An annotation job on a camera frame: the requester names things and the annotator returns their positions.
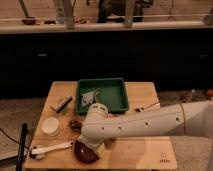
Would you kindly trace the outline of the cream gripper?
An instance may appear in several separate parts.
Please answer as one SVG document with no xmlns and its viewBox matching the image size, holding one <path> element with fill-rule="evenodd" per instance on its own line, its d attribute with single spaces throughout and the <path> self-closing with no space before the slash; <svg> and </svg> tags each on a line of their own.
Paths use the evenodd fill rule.
<svg viewBox="0 0 213 171">
<path fill-rule="evenodd" d="M 91 140 L 83 135 L 79 136 L 79 141 L 90 148 L 98 157 L 103 157 L 105 155 L 106 148 L 103 141 Z"/>
</svg>

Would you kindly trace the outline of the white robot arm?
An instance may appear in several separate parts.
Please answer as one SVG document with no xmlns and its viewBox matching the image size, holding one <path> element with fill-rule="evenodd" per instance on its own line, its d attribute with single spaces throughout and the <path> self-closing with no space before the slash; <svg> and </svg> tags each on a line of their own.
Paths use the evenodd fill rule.
<svg viewBox="0 0 213 171">
<path fill-rule="evenodd" d="M 108 117 L 101 103 L 92 104 L 79 141 L 94 152 L 106 139 L 147 136 L 199 136 L 213 139 L 213 102 L 175 104 L 141 113 Z"/>
</svg>

